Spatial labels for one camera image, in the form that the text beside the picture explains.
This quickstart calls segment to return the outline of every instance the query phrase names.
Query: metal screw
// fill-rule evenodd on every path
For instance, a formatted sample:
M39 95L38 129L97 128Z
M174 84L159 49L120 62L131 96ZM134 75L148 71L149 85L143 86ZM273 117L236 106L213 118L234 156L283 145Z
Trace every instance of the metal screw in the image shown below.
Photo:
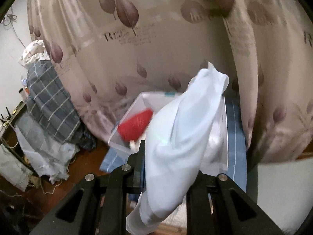
M227 176L225 174L220 174L219 175L219 180L226 181L227 180Z
M94 179L94 175L93 175L93 174L87 174L87 175L85 176L85 179L86 179L87 181L91 181L91 180Z
M122 166L122 170L127 171L127 170L130 170L130 169L131 169L131 166L130 166L129 164L124 164L124 165Z

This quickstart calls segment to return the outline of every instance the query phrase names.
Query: blue striped fabric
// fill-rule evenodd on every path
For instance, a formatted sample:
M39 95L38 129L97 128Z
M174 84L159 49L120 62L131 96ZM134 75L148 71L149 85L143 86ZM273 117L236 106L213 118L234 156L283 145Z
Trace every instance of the blue striped fabric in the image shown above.
M235 183L246 191L247 162L245 135L241 126L240 109L234 102L226 102L227 131L228 131L228 172L226 173ZM103 159L100 170L110 173L115 168L126 163L126 159L118 156L110 148Z

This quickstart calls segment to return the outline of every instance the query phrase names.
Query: curtain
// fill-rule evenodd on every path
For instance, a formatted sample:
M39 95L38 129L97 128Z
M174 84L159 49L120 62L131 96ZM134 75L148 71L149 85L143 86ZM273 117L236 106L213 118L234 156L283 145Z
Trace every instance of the curtain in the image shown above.
M222 14L214 0L28 0L32 39L99 139L140 92L183 92L210 61L240 97L252 163L297 158L312 139L309 17L297 0L235 0Z

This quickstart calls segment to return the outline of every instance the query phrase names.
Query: red cloth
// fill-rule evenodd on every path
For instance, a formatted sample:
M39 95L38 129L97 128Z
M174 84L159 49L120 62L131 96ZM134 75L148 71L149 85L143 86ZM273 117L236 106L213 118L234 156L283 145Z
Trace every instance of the red cloth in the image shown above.
M145 109L143 112L140 112L119 124L117 131L121 138L125 141L138 140L150 123L152 115L153 110Z

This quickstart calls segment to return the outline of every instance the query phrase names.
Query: wall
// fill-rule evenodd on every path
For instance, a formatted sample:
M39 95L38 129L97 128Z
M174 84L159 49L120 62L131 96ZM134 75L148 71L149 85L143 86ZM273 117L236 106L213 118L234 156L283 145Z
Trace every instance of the wall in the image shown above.
M252 199L257 196L259 207L283 231L293 234L313 206L313 158L259 164L248 174L247 193Z
M17 22L14 28L27 46L31 42L28 18L27 18L27 0L15 0L13 3L13 14L17 16ZM22 100L18 91L22 88L21 76L27 75L18 62L18 58L23 53L24 47L16 38L13 29L4 29L4 25L0 24L0 113L7 114L5 107L13 110Z

